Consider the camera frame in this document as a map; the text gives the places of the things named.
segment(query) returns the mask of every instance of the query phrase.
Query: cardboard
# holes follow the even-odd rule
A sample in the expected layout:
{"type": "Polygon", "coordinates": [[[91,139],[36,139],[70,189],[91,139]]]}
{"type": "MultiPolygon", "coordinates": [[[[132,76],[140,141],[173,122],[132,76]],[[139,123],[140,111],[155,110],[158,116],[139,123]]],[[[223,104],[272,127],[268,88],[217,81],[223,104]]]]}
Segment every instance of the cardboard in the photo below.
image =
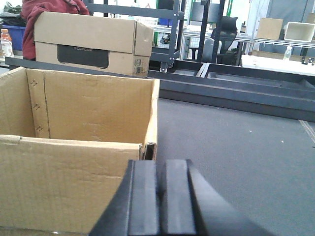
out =
{"type": "Polygon", "coordinates": [[[278,40],[283,19],[261,18],[256,38],[278,40]]]}
{"type": "Polygon", "coordinates": [[[104,72],[113,72],[123,75],[133,75],[146,77],[149,69],[149,57],[135,56],[133,54],[109,52],[109,60],[107,68],[96,67],[92,65],[74,64],[69,62],[60,62],[58,60],[57,44],[36,42],[36,60],[40,62],[52,64],[64,64],[78,68],[90,70],[99,70],[104,72]]]}
{"type": "Polygon", "coordinates": [[[309,13],[306,23],[315,24],[315,13],[309,13]]]}
{"type": "Polygon", "coordinates": [[[127,161],[155,159],[158,87],[24,68],[2,75],[0,235],[21,235],[7,227],[88,233],[127,161]]]}
{"type": "Polygon", "coordinates": [[[1,225],[88,233],[139,145],[0,135],[1,225]]]}
{"type": "MultiPolygon", "coordinates": [[[[274,59],[283,59],[284,58],[284,55],[281,53],[270,53],[270,52],[257,51],[257,50],[253,50],[252,55],[257,56],[257,57],[263,57],[263,58],[274,58],[274,59]]],[[[291,55],[290,60],[302,61],[302,56],[291,55]]]]}
{"type": "Polygon", "coordinates": [[[153,30],[133,20],[43,12],[35,23],[41,62],[145,77],[152,41],[153,30]]]}

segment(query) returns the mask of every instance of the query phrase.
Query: red jacket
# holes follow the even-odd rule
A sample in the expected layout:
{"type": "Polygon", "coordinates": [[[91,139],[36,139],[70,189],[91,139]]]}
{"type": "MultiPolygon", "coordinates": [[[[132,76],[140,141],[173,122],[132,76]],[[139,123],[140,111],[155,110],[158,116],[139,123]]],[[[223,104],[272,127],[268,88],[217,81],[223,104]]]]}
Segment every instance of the red jacket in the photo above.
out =
{"type": "Polygon", "coordinates": [[[27,21],[23,37],[23,58],[35,59],[34,24],[44,11],[89,15],[81,0],[23,0],[21,17],[27,21]]]}

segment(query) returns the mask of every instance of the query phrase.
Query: blue bin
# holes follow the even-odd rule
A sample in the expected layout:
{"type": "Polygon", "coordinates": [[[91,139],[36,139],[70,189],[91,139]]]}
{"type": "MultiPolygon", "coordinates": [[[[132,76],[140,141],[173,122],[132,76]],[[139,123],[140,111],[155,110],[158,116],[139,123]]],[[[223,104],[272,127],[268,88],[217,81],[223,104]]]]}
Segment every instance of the blue bin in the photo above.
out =
{"type": "Polygon", "coordinates": [[[173,20],[168,20],[168,19],[163,19],[163,18],[158,19],[158,24],[166,26],[166,25],[168,25],[168,21],[169,21],[169,25],[172,26],[173,20]]]}
{"type": "Polygon", "coordinates": [[[2,28],[9,30],[9,35],[12,38],[13,50],[21,51],[25,27],[3,25],[2,28]]]}

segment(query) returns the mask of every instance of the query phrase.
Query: gray carpet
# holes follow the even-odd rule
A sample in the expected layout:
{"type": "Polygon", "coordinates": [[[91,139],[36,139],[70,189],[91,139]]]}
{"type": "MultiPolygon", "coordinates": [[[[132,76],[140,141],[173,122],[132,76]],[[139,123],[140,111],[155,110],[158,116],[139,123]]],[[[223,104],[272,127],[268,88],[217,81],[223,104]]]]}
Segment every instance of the gray carpet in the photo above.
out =
{"type": "Polygon", "coordinates": [[[164,99],[158,108],[159,171],[189,158],[251,220],[315,235],[315,144],[299,121],[164,99]]]}

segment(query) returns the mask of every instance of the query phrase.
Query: water bottle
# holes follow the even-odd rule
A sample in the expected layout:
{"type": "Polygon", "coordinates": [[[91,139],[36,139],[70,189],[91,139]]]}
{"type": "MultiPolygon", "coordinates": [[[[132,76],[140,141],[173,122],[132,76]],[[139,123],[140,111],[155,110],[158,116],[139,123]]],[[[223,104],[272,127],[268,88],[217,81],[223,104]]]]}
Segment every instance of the water bottle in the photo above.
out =
{"type": "Polygon", "coordinates": [[[290,60],[291,57],[291,53],[292,53],[292,47],[291,46],[287,46],[286,51],[284,53],[284,60],[290,60]]]}
{"type": "Polygon", "coordinates": [[[12,49],[12,39],[9,35],[8,29],[1,29],[1,48],[2,48],[2,57],[14,57],[12,49]]]}

